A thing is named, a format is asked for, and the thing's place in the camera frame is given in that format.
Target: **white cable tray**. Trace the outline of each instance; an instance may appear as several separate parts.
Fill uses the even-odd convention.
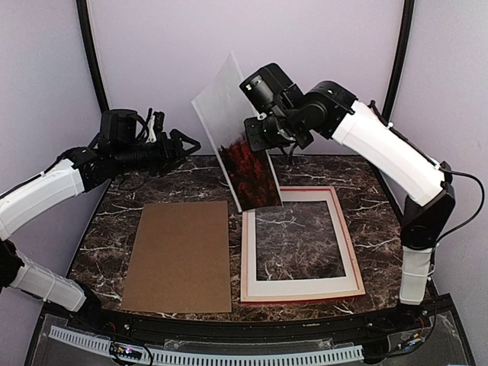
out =
[[[76,332],[74,329],[66,329],[51,326],[49,334],[51,339],[56,339],[67,345],[83,349],[105,357],[113,357],[109,353],[111,340],[99,335],[87,335]],[[117,342],[118,345],[130,346],[143,354],[138,361],[134,358],[119,356],[122,360],[138,361],[140,364],[149,364],[149,356],[143,347]],[[153,365],[184,365],[184,366],[321,366],[329,364],[342,364],[363,360],[362,346],[356,345],[326,351],[293,353],[285,355],[204,355],[197,353],[182,353],[164,351],[148,347],[154,358]]]

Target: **black cable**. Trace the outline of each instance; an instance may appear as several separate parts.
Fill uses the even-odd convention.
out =
[[[28,180],[26,181],[23,181],[22,183],[19,183],[18,185],[16,185],[15,187],[9,189],[8,191],[0,194],[0,200],[7,197],[10,193],[18,190],[19,188],[22,188],[24,187],[25,185],[28,185],[29,183],[31,183],[32,181],[35,181],[36,179],[42,177],[43,174],[46,174],[48,173],[52,168],[54,168],[54,166],[63,158],[63,155],[60,155],[56,158],[56,160],[54,161],[53,164],[51,164],[46,170],[44,170],[42,173],[39,173],[37,175],[35,175],[34,177],[31,177],[29,178]]]
[[[378,108],[376,107],[376,101],[371,101],[368,107],[373,110],[373,113],[376,114],[376,117],[380,120],[380,122],[385,126],[388,127],[388,121],[381,115]],[[419,147],[417,147],[413,142],[407,139],[404,135],[400,133],[400,131],[395,130],[393,127],[390,127],[389,130],[400,140],[404,143],[409,145],[412,149],[417,151],[425,160],[430,162],[433,166],[437,166],[437,162],[435,162],[430,156],[425,154]]]
[[[149,180],[150,175],[148,174],[147,177],[144,178],[144,181],[136,186],[136,187],[131,187],[131,188],[122,188],[121,185],[127,180],[127,176],[123,175],[122,180],[120,181],[119,185],[117,186],[117,189],[119,191],[124,191],[124,192],[132,192],[132,191],[137,191],[138,189],[142,188]]]
[[[388,85],[387,96],[383,106],[382,115],[386,120],[390,120],[391,118],[391,112],[393,111],[393,105],[395,104],[398,87],[400,85],[403,64],[405,63],[406,48],[409,42],[410,28],[412,27],[414,3],[413,0],[405,0],[403,2],[402,23],[400,25],[400,33],[396,45],[395,60],[393,61],[390,83]]]
[[[153,366],[154,356],[151,353],[151,351],[149,350],[149,348],[144,343],[137,341],[136,339],[133,339],[131,337],[127,337],[126,335],[121,335],[121,334],[117,334],[114,332],[108,332],[106,330],[96,329],[93,326],[90,326],[87,323],[85,323],[84,321],[82,321],[81,319],[79,319],[79,317],[75,317],[73,315],[70,315],[70,316],[72,317],[72,319],[78,320],[81,324],[83,324],[84,326],[89,328],[92,332],[95,332],[97,334],[101,334],[103,336],[107,336],[110,339],[111,339],[111,337],[120,337],[120,338],[126,339],[127,341],[133,343],[134,345],[138,345],[139,347],[144,348],[144,350],[147,352],[147,355],[149,356],[149,366]]]
[[[453,172],[452,170],[444,169],[444,168],[440,168],[439,170],[441,172],[444,172],[444,173],[448,173],[448,174],[452,174],[452,175],[458,175],[460,177],[465,177],[465,178],[469,178],[469,179],[474,180],[480,186],[481,200],[480,200],[480,206],[478,206],[477,210],[471,215],[471,217],[469,219],[465,220],[463,223],[460,223],[459,225],[453,227],[452,229],[450,229],[450,230],[446,231],[445,233],[443,233],[442,235],[440,235],[438,237],[438,239],[436,240],[436,244],[439,243],[442,239],[444,239],[447,235],[452,234],[454,231],[459,230],[461,227],[464,227],[467,224],[469,224],[471,221],[473,221],[476,218],[476,216],[478,216],[478,214],[480,214],[481,210],[483,209],[483,205],[485,203],[485,188],[483,186],[483,182],[478,177],[475,177],[474,175],[468,174],[468,173]]]
[[[279,146],[278,148],[281,151],[281,154],[288,160],[288,154],[285,151],[284,147],[283,146]]]
[[[391,351],[389,351],[387,353],[383,353],[381,355],[363,354],[364,359],[395,358],[395,357],[406,356],[406,355],[409,355],[409,354],[417,351],[420,347],[422,347],[422,345],[427,343],[429,338],[432,336],[432,333],[434,332],[434,329],[435,329],[435,324],[437,323],[437,306],[435,304],[435,297],[432,298],[432,302],[434,304],[434,320],[432,321],[432,326],[430,327],[430,330],[429,330],[429,333],[427,334],[427,336],[420,343],[417,343],[417,346],[416,345],[408,346],[408,344],[411,343],[412,341],[414,341],[415,339],[407,339],[406,341],[403,341],[402,343],[399,344],[400,348],[392,349]],[[406,351],[406,352],[398,353],[398,352],[400,352],[400,351],[402,351],[408,347],[413,347],[413,348]]]
[[[149,111],[147,112],[146,120],[144,120],[140,115],[134,117],[135,120],[139,122],[143,127],[143,129],[137,135],[136,141],[141,141],[141,139],[143,139],[144,137],[145,138],[149,137],[149,121],[152,115],[153,115],[153,109],[150,108]]]
[[[468,174],[468,173],[464,173],[464,172],[455,172],[455,171],[452,171],[452,170],[449,170],[449,169],[445,169],[445,168],[439,168],[439,170],[441,172],[444,172],[444,173],[447,173],[447,174],[452,174],[452,175],[457,175],[457,176],[461,176],[461,177],[465,177],[465,178],[469,178],[469,179],[472,179],[474,180],[479,186],[480,186],[480,190],[481,190],[481,199],[480,199],[480,205],[478,206],[478,208],[476,209],[476,211],[465,221],[463,221],[462,223],[460,223],[459,225],[453,227],[452,229],[446,231],[445,233],[443,233],[442,235],[440,235],[437,240],[435,241],[435,244],[439,244],[441,242],[442,239],[444,239],[447,235],[449,234],[452,234],[454,231],[456,230],[459,230],[460,228],[466,226],[467,224],[469,224],[471,221],[473,221],[481,212],[481,210],[483,209],[483,205],[484,205],[484,202],[485,202],[485,188],[483,186],[483,182],[476,176],[472,175],[472,174]],[[431,263],[431,266],[433,266],[433,268],[435,267],[435,250],[437,249],[437,246],[434,247],[434,249],[432,250],[432,263]],[[433,299],[433,303],[434,303],[434,321],[432,322],[432,327],[429,331],[429,334],[423,339],[422,342],[419,343],[419,345],[417,345],[415,347],[415,345],[412,345],[411,347],[413,347],[412,349],[410,349],[409,351],[407,352],[401,352],[401,353],[397,353],[397,352],[400,352],[402,351],[401,348],[399,349],[393,349],[391,351],[389,351],[388,353],[384,353],[382,355],[368,355],[368,354],[365,354],[364,355],[364,358],[370,358],[370,359],[374,359],[374,358],[394,358],[394,357],[400,357],[400,356],[405,356],[405,355],[408,355],[414,351],[417,351],[420,347],[422,347],[422,345],[424,345],[428,340],[429,338],[431,337],[432,333],[434,332],[434,329],[435,329],[435,324],[436,324],[436,321],[437,321],[437,306],[435,305],[435,296],[432,298]],[[408,344],[411,343],[412,340],[408,340],[405,342],[405,346],[408,347]]]
[[[95,146],[97,146],[99,136],[100,136],[100,133],[97,133],[95,135],[95,137],[93,138],[93,140],[88,144],[89,149],[94,149]]]
[[[290,152],[288,153],[288,164],[293,165],[293,153],[295,152],[295,149],[298,147],[298,143],[295,143],[291,149]]]

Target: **white arm cover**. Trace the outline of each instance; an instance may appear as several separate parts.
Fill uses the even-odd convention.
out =
[[[48,173],[0,200],[0,239],[7,240],[18,228],[58,203],[85,190],[78,169],[68,159]]]
[[[414,250],[403,247],[401,303],[419,305],[424,300],[431,255],[432,248]]]
[[[352,109],[332,135],[335,141],[377,166],[420,206],[441,192],[444,173],[388,130],[366,104],[355,101]]]
[[[57,303],[69,311],[78,311],[82,307],[86,296],[76,282],[52,273],[19,251],[17,255],[22,259],[24,266],[19,269],[10,287],[19,288],[40,297],[43,301]]]

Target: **cable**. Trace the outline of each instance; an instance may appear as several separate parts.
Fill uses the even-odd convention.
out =
[[[50,170],[52,170],[54,168],[54,166],[63,159],[63,154],[58,156],[56,158],[56,160],[54,161],[53,164],[51,164],[46,170],[44,170],[42,173],[39,173],[37,175],[35,175],[34,177],[32,178],[29,178],[28,180],[26,181],[23,181],[22,183],[19,183],[18,185],[16,185],[15,187],[9,189],[8,191],[0,194],[0,200],[7,197],[10,193],[12,193],[13,191],[16,191],[18,190],[19,188],[22,188],[24,187],[25,185],[28,185],[29,183],[31,183],[32,181],[35,181],[36,179],[42,177],[44,174],[48,173]]]
[[[430,156],[428,156],[427,154],[425,154],[419,147],[417,147],[412,141],[410,141],[409,139],[407,139],[404,135],[402,135],[402,133],[398,130],[395,130],[393,128],[393,124],[389,124],[388,121],[381,115],[381,113],[379,112],[378,108],[376,107],[376,101],[371,101],[370,104],[368,105],[368,108],[370,108],[371,110],[373,110],[374,114],[376,114],[376,117],[378,117],[378,120],[380,120],[380,122],[385,126],[385,127],[388,127],[388,129],[396,136],[398,137],[400,140],[402,140],[404,143],[406,143],[407,145],[409,145],[412,149],[414,149],[415,151],[417,151],[425,160],[427,160],[428,162],[430,162],[433,166],[437,166],[437,162],[434,161]]]
[[[424,331],[424,329],[425,329],[425,323],[424,323],[424,321],[423,321],[423,319],[422,319],[422,318],[417,318],[417,320],[418,320],[418,321],[419,321],[419,323],[422,325],[422,330],[421,330],[420,332],[423,332],[423,331]]]
[[[136,141],[141,141],[141,139],[149,137],[149,121],[151,120],[152,115],[153,109],[150,108],[147,112],[146,120],[144,120],[140,115],[134,116],[134,119],[143,127],[143,129],[137,135]]]
[[[107,323],[107,325],[110,326],[114,330],[114,332],[117,331],[117,327],[112,322]]]
[[[279,150],[281,151],[281,154],[282,154],[282,155],[283,155],[283,156],[284,156],[286,159],[288,159],[288,154],[287,154],[287,152],[285,151],[284,147],[283,147],[283,146],[279,146],[278,148],[279,148]]]
[[[434,332],[434,329],[435,329],[435,324],[437,323],[437,306],[436,306],[436,303],[435,303],[435,297],[432,298],[432,302],[434,304],[434,320],[432,321],[432,326],[430,327],[430,330],[429,330],[429,333],[427,334],[427,336],[420,342],[420,343],[413,343],[411,344],[412,342],[414,342],[416,339],[417,339],[417,336],[419,336],[419,334],[414,334],[414,337],[409,337],[407,340],[401,342],[397,348],[395,349],[392,349],[391,351],[387,352],[387,353],[383,353],[381,355],[369,355],[369,354],[363,354],[364,356],[364,359],[375,359],[375,358],[395,358],[395,357],[401,357],[401,356],[406,356],[406,355],[409,355],[415,351],[417,351],[420,347],[422,347],[422,345],[424,345],[425,343],[427,343],[427,341],[429,340],[429,338],[431,337],[432,333]],[[422,330],[420,331],[420,333],[422,333],[422,331],[425,329],[424,325],[423,325],[423,321],[422,321]],[[401,353],[397,353],[397,352],[400,352],[408,347],[413,347],[411,349],[409,349],[408,351],[406,352],[401,352]]]
[[[465,177],[465,178],[469,178],[469,179],[474,180],[480,186],[481,201],[480,201],[480,206],[478,206],[477,210],[473,213],[473,215],[471,215],[471,217],[469,219],[465,220],[463,223],[460,223],[459,225],[453,227],[452,229],[450,229],[450,230],[446,231],[445,233],[443,233],[442,235],[440,235],[438,237],[438,239],[435,241],[436,244],[438,244],[441,240],[443,240],[447,235],[452,234],[454,231],[459,230],[461,227],[464,227],[467,224],[469,224],[471,221],[473,221],[476,218],[476,216],[478,216],[478,214],[481,212],[481,210],[483,209],[483,205],[485,203],[485,188],[483,186],[482,181],[478,177],[475,177],[472,174],[463,173],[463,172],[454,172],[452,170],[444,169],[444,168],[440,168],[439,170],[441,172],[444,172],[444,173],[448,173],[448,174],[452,174],[452,175],[458,175],[460,177]]]
[[[111,337],[120,337],[120,338],[126,339],[129,342],[132,342],[134,345],[138,345],[140,347],[143,347],[144,350],[147,352],[147,355],[149,356],[149,366],[153,366],[153,363],[154,363],[154,355],[151,353],[151,351],[149,350],[149,348],[147,348],[147,346],[144,343],[142,343],[140,341],[137,341],[136,339],[133,339],[131,337],[127,337],[126,335],[121,335],[121,334],[117,334],[117,333],[114,333],[114,332],[107,332],[106,330],[96,329],[93,326],[90,326],[87,323],[85,323],[84,321],[82,321],[81,319],[79,319],[79,317],[73,316],[73,315],[70,315],[70,316],[71,316],[72,319],[78,320],[81,324],[83,324],[84,326],[86,326],[87,328],[89,328],[91,331],[96,332],[97,334],[106,335],[106,336],[108,336],[110,338]]]
[[[97,146],[99,137],[100,137],[100,133],[97,133],[95,137],[93,137],[93,140],[88,144],[89,149],[94,149],[95,146]]]
[[[288,153],[288,164],[293,165],[293,153],[295,152],[295,149],[298,147],[298,143],[295,143],[291,149],[290,152]]]
[[[137,191],[138,189],[142,188],[149,180],[150,175],[148,173],[147,177],[144,178],[143,182],[140,185],[137,185],[136,187],[131,187],[131,188],[122,188],[122,184],[127,180],[127,176],[123,175],[122,180],[120,180],[119,185],[117,186],[117,189],[119,191],[125,191],[125,192],[132,192],[132,191]]]

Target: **table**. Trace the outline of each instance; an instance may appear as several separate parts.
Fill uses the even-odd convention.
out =
[[[355,247],[366,295],[322,303],[239,302],[241,215],[214,156],[192,156],[163,178],[134,172],[112,181],[72,263],[71,279],[92,288],[103,308],[120,310],[136,229],[144,204],[229,202],[232,312],[152,316],[230,322],[317,319],[394,307],[401,279],[400,225],[370,165],[360,156],[297,156],[293,166],[272,158],[280,185],[335,187]]]

